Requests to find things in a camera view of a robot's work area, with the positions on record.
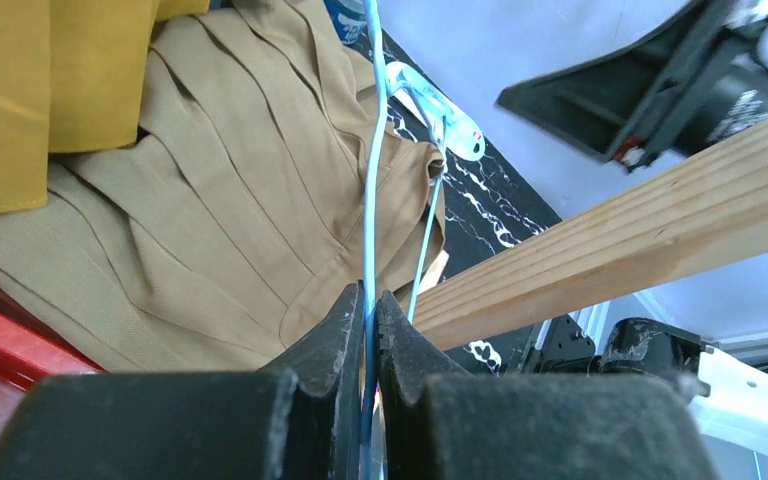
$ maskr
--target black marble surface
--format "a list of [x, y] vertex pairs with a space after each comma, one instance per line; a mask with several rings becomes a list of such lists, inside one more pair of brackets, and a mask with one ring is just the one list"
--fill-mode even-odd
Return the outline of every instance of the black marble surface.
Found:
[[[361, 35], [353, 48], [367, 58], [372, 56], [366, 34]], [[386, 32], [384, 57], [387, 62], [401, 61], [424, 74]], [[390, 98], [388, 116], [399, 135], [416, 141], [429, 140], [422, 122], [395, 98]], [[444, 248], [449, 253], [449, 262], [442, 281], [561, 221], [496, 150], [487, 137], [488, 134], [492, 136], [492, 132], [484, 133], [487, 147], [479, 162], [447, 155], [448, 173], [443, 178], [446, 198]], [[476, 339], [463, 348], [446, 353], [473, 373], [500, 375], [515, 349], [528, 338], [530, 330], [531, 327], [526, 327], [493, 338]]]

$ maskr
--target black plastic part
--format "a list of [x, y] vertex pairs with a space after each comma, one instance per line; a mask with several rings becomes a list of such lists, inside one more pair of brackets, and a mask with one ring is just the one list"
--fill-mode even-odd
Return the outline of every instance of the black plastic part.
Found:
[[552, 320], [536, 373], [586, 373], [596, 354], [596, 345], [568, 315]]
[[470, 374], [408, 323], [390, 292], [384, 292], [375, 316], [380, 351], [378, 375], [387, 426], [387, 478], [439, 478], [435, 476], [431, 431], [423, 422], [425, 412], [419, 400], [429, 376]]
[[631, 375], [471, 376], [377, 307], [390, 480], [717, 478], [683, 401]]
[[648, 318], [617, 322], [599, 361], [602, 373], [638, 373], [672, 379], [696, 375], [707, 343], [699, 335]]
[[[633, 45], [508, 87], [497, 103], [588, 156], [620, 161], [628, 170], [674, 146], [685, 154], [698, 152], [728, 136], [715, 134], [721, 121], [726, 127], [754, 124], [746, 116], [729, 119], [746, 92], [757, 90], [762, 102], [755, 123], [768, 117], [768, 73], [731, 66], [755, 51], [768, 22], [725, 28], [734, 5], [734, 0], [693, 0]], [[642, 155], [629, 162], [625, 155], [635, 147]]]
[[766, 119], [768, 72], [732, 65], [676, 138], [673, 149], [693, 155]]
[[362, 293], [257, 372], [42, 381], [0, 438], [0, 479], [356, 479]]

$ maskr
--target wooden board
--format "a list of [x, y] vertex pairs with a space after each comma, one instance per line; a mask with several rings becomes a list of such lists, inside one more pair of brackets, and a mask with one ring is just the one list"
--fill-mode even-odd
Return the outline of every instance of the wooden board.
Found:
[[765, 252], [768, 120], [430, 289], [415, 325], [453, 348]]

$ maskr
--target fabric fold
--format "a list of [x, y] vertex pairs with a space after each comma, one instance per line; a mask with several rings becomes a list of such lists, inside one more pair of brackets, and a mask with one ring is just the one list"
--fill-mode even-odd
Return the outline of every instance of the fabric fold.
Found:
[[[109, 370], [279, 355], [361, 277], [374, 82], [332, 30], [318, 0], [169, 21], [146, 62], [146, 136], [58, 156], [50, 205], [0, 216], [0, 288]], [[440, 166], [432, 145], [388, 132], [381, 290], [413, 280]]]

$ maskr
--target mustard yellow fabric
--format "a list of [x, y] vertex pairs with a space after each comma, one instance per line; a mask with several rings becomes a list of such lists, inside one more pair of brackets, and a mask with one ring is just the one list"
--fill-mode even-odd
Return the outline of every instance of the mustard yellow fabric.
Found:
[[0, 0], [0, 213], [46, 201], [48, 152], [136, 139], [155, 22], [209, 0]]

